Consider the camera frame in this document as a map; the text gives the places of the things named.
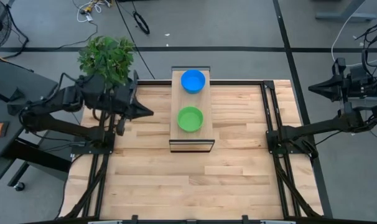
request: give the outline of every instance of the desk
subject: desk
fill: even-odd
[[[282,122],[299,126],[290,81],[274,83]],[[137,98],[154,115],[126,123],[124,136],[116,137],[100,218],[130,220],[132,215],[139,215],[140,220],[240,220],[242,215],[248,215],[249,219],[281,219],[259,85],[211,85],[216,143],[210,153],[169,151],[170,93],[168,85],[139,85]],[[267,93],[272,105],[270,92]],[[88,109],[81,123],[98,124]],[[309,158],[303,154],[291,154],[290,158],[297,189],[322,214]],[[72,165],[61,216],[72,209],[86,190],[91,160],[92,155],[84,155]],[[293,215],[290,194],[286,192]],[[94,193],[90,215],[95,198]]]
[[[0,62],[0,82],[18,87],[25,95],[24,98],[10,102],[10,104],[21,104],[25,103],[27,100],[39,100],[41,96],[47,96],[57,85],[53,80],[3,62]],[[61,162],[68,168],[70,161],[41,152],[37,150],[39,148],[38,145],[18,138],[24,128],[18,116],[11,116],[7,113],[7,103],[1,100],[0,121],[9,122],[6,135],[0,138],[0,178],[16,158],[49,167],[51,164],[47,164],[48,161],[43,159],[47,158],[54,160],[55,163],[56,161]]]

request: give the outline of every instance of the wooden table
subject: wooden table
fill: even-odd
[[[282,122],[300,125],[290,81],[274,82]],[[139,215],[141,220],[239,220],[242,215],[248,215],[249,219],[282,218],[276,172],[267,150],[260,87],[211,86],[216,139],[211,153],[170,153],[170,93],[170,86],[139,86],[138,100],[153,110],[154,115],[127,123],[124,136],[116,137],[100,218],[130,220],[132,215]],[[85,110],[82,125],[97,124],[91,111]],[[72,166],[61,215],[68,213],[85,191],[91,158],[82,156]],[[297,189],[322,214],[309,158],[303,154],[291,154],[290,158]],[[290,194],[286,192],[293,215]],[[91,213],[94,204],[92,199]]]

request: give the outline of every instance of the potted plant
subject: potted plant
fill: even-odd
[[[96,37],[79,51],[79,68],[87,75],[102,75],[107,88],[125,84],[133,62],[133,46],[125,37]]]

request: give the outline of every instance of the black desk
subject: black desk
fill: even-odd
[[[39,100],[41,96],[47,96],[57,85],[55,81],[48,78],[3,62],[0,62],[0,82],[18,87],[25,95],[22,99],[10,102],[11,104]],[[70,161],[40,151],[38,145],[18,138],[24,128],[18,116],[11,116],[7,113],[7,103],[1,100],[0,121],[9,122],[6,135],[0,138],[0,178],[15,159],[68,172]]]

